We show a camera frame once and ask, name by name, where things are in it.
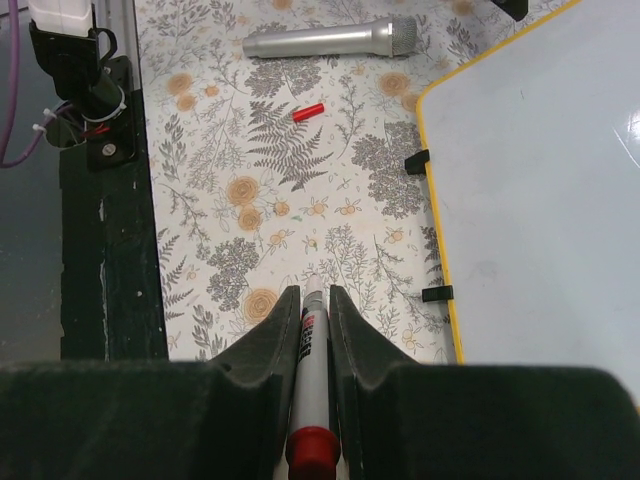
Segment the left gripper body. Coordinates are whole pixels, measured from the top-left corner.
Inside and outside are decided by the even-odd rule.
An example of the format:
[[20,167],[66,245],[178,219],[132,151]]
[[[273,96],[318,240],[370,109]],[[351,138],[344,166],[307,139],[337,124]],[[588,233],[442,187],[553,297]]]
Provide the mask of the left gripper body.
[[529,12],[528,0],[492,0],[492,3],[514,21],[523,20]]

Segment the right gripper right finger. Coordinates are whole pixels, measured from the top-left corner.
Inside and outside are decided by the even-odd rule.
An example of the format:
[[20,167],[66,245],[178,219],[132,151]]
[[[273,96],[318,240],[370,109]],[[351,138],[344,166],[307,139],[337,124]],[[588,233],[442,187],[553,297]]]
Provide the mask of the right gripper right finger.
[[391,479],[401,396],[397,369],[413,360],[363,318],[346,289],[333,285],[329,324],[343,458],[351,479]]

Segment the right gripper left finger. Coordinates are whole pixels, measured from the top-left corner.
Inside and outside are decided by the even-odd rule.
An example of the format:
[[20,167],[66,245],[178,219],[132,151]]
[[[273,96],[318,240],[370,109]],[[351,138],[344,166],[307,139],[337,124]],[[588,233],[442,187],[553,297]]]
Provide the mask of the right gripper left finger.
[[222,479],[273,477],[287,436],[300,313],[300,288],[285,288],[267,317],[215,359]]

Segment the red whiteboard marker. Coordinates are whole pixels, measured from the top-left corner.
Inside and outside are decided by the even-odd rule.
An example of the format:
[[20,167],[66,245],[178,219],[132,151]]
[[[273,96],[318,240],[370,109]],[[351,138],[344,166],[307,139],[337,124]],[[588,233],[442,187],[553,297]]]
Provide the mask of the red whiteboard marker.
[[308,278],[286,445],[290,479],[334,479],[341,454],[324,284]]

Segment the yellow framed whiteboard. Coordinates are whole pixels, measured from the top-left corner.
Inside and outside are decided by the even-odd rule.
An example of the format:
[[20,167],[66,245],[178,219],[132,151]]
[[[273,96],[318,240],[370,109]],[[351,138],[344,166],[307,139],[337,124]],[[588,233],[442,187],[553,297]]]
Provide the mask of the yellow framed whiteboard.
[[639,394],[639,5],[571,1],[429,86],[417,117],[456,359]]

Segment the red marker cap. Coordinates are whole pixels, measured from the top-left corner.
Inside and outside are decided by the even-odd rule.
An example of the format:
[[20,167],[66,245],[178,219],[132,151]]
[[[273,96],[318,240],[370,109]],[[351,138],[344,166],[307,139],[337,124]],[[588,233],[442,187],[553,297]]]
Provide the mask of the red marker cap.
[[296,110],[292,113],[292,120],[295,123],[306,121],[312,117],[322,114],[325,111],[323,103],[317,103],[303,109]]

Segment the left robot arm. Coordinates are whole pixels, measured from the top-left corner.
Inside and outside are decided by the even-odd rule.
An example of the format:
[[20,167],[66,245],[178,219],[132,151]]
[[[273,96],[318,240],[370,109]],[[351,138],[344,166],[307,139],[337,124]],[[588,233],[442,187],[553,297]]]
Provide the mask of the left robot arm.
[[[89,1],[31,1],[29,34],[40,68],[54,81],[58,97],[83,118],[87,164],[99,171],[139,156],[141,129],[128,112],[130,61],[117,56],[117,38],[96,25]],[[253,34],[242,42],[251,58],[325,55],[405,56],[418,41],[412,17],[369,23]]]

